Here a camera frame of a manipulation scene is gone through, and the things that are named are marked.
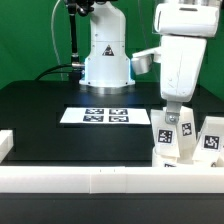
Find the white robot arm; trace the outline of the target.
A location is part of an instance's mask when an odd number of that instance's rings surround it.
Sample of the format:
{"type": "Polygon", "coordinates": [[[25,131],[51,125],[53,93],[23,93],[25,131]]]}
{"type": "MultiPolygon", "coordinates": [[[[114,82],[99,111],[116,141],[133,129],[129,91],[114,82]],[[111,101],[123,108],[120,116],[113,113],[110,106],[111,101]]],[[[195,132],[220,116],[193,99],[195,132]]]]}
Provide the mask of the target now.
{"type": "Polygon", "coordinates": [[[154,30],[160,45],[127,57],[124,14],[110,2],[95,0],[90,14],[91,51],[80,84],[110,93],[134,83],[131,71],[144,74],[157,62],[161,97],[167,101],[165,121],[176,124],[182,104],[192,98],[207,40],[216,34],[222,1],[158,0],[154,30]]]}

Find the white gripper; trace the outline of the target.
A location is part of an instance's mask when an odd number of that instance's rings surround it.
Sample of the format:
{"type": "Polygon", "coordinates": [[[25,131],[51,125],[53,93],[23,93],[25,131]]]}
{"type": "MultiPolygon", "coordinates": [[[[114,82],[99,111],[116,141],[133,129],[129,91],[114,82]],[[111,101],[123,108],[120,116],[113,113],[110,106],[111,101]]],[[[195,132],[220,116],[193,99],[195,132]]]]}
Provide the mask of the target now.
{"type": "Polygon", "coordinates": [[[163,36],[160,92],[167,100],[165,121],[176,125],[182,104],[189,102],[200,72],[207,41],[203,38],[163,36]]]}

